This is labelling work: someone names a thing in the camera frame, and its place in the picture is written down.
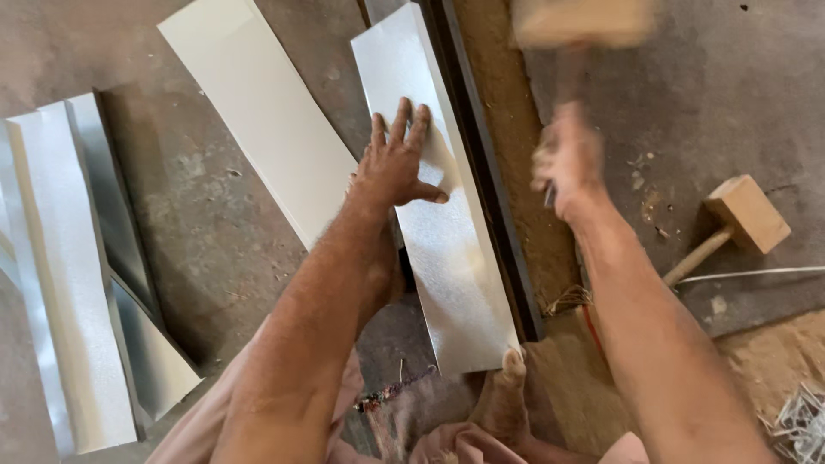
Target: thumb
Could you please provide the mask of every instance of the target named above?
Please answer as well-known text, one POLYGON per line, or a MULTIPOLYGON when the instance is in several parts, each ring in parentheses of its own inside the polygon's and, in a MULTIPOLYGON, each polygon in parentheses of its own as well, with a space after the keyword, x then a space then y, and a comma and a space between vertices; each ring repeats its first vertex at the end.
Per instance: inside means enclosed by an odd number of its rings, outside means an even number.
POLYGON ((410 201, 424 200, 432 203, 447 203, 447 201, 450 200, 450 196, 434 185, 419 181, 415 187, 412 188, 409 199, 410 201))

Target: blurred mallet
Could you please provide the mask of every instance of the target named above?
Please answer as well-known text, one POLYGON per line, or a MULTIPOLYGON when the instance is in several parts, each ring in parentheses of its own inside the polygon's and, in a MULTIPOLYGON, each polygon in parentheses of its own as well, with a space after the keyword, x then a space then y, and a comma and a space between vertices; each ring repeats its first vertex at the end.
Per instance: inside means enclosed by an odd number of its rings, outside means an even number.
MULTIPOLYGON (((657 0, 514 0, 513 35, 525 49, 560 48, 556 104, 582 99, 588 51, 593 46, 624 48, 640 44, 655 27, 657 0)), ((542 144, 555 141, 543 133, 542 144)), ((553 207, 550 183, 544 205, 553 207)))

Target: galvanized metal sheet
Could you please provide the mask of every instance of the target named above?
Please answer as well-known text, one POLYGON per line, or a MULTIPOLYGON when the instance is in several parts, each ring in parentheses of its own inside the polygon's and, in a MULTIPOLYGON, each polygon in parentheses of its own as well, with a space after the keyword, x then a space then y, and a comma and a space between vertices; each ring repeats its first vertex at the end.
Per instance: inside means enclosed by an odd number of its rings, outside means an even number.
POLYGON ((397 208, 422 308, 444 374, 502 366, 518 339, 479 194, 427 29, 409 3, 352 40, 366 100, 391 124, 400 97, 432 112, 419 178, 445 205, 397 208))
MULTIPOLYGON (((66 106, 11 118, 7 128, 13 160, 7 171, 16 174, 19 195, 15 212, 9 210, 24 300, 33 336, 46 339, 48 330, 53 342, 49 353, 38 351, 38 361, 56 356, 59 366, 59 379, 44 378, 44 388, 63 387, 59 417, 64 407, 76 453, 134 441, 128 363, 112 328, 108 267, 66 106)), ((6 177, 2 184, 8 195, 6 177)), ((59 443, 62 455, 69 448, 59 443)))
POLYGON ((154 423, 203 379, 177 346, 153 324, 143 304, 124 281, 113 273, 111 283, 140 407, 154 423))
POLYGON ((163 317, 149 279, 129 196, 106 137, 97 97, 90 92, 69 98, 66 103, 97 210, 106 261, 144 303, 152 321, 163 328, 163 317))
MULTIPOLYGON (((0 121, 0 187, 9 217, 9 238, 16 250, 16 269, 21 277, 17 288, 20 289, 26 303, 31 341, 37 355, 37 367, 40 369, 40 381, 43 384, 46 407, 51 418, 54 441, 59 456, 63 458, 74 454, 75 447, 72 426, 68 420, 66 395, 60 380, 60 367, 40 289, 35 247, 29 240, 30 223, 34 230, 39 229, 40 224, 36 217, 26 217, 8 129, 16 132, 19 138, 18 126, 0 121)), ((27 189, 26 193, 31 195, 31 190, 27 189)))

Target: white metal sheet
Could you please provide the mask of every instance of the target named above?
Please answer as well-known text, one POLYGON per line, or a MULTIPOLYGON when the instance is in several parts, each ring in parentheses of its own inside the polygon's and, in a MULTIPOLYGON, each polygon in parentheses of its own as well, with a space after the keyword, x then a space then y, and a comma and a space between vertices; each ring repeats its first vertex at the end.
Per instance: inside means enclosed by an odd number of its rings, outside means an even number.
POLYGON ((432 124, 419 178, 445 205, 397 208, 438 366, 444 374, 497 369, 518 338, 464 144, 421 8, 413 2, 352 40, 370 111, 391 124, 400 97, 425 103, 432 124))
POLYGON ((307 249, 356 161, 253 0, 195 0, 158 25, 307 249))
POLYGON ((33 257, 33 267, 18 260, 21 280, 39 284, 24 284, 24 300, 31 325, 43 321, 31 319, 30 305, 44 306, 48 316, 74 451, 132 442, 137 432, 105 292, 110 284, 65 103, 11 118, 7 128, 28 232, 13 242, 18 252, 28 245, 33 257))

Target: wooden mallet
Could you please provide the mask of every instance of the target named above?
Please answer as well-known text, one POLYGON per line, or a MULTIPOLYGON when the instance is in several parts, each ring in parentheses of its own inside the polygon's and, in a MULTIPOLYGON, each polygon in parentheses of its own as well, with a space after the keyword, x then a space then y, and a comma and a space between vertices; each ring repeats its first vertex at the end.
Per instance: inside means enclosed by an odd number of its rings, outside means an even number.
POLYGON ((676 285, 728 240, 744 249, 768 254, 790 234, 790 227, 749 175, 731 178, 716 188, 705 206, 724 227, 682 259, 663 280, 676 285))

